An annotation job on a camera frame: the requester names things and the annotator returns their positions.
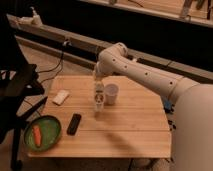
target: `orange carrot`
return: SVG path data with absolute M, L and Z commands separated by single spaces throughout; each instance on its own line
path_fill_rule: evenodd
M 41 131 L 38 125 L 33 126 L 33 138 L 37 147 L 41 146 Z

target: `spray bottle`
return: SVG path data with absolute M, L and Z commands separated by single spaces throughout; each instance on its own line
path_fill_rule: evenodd
M 32 9 L 32 12 L 33 12 L 33 24 L 39 27 L 42 26 L 43 23 L 41 21 L 40 15 L 38 15 L 34 7 L 30 7 L 30 8 Z

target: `white cup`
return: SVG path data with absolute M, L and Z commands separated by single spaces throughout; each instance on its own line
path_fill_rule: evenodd
M 115 104 L 118 91 L 119 91 L 119 88 L 116 84 L 107 84 L 104 87 L 105 104 L 107 105 Z

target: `white bottle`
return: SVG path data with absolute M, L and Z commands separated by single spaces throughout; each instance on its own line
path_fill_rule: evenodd
M 38 15 L 38 13 L 34 9 L 34 7 L 31 7 L 31 9 L 32 9 L 32 12 L 33 12 L 33 24 L 38 26 L 38 27 L 42 26 L 43 23 L 41 21 L 40 15 Z
M 101 112 L 104 108 L 104 84 L 101 81 L 95 81 L 94 105 L 95 112 Z

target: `wooden table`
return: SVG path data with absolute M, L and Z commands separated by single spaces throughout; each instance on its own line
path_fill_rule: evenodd
M 118 157 L 168 158 L 171 133 L 160 97 L 123 76 L 107 77 L 104 84 L 115 83 L 119 94 L 114 106 L 94 112 L 92 76 L 57 76 L 48 95 L 43 114 L 57 117 L 62 137 L 51 149 L 29 153 L 33 157 Z M 63 105 L 52 103 L 61 89 L 70 96 Z M 66 129 L 73 113 L 82 114 L 75 136 Z

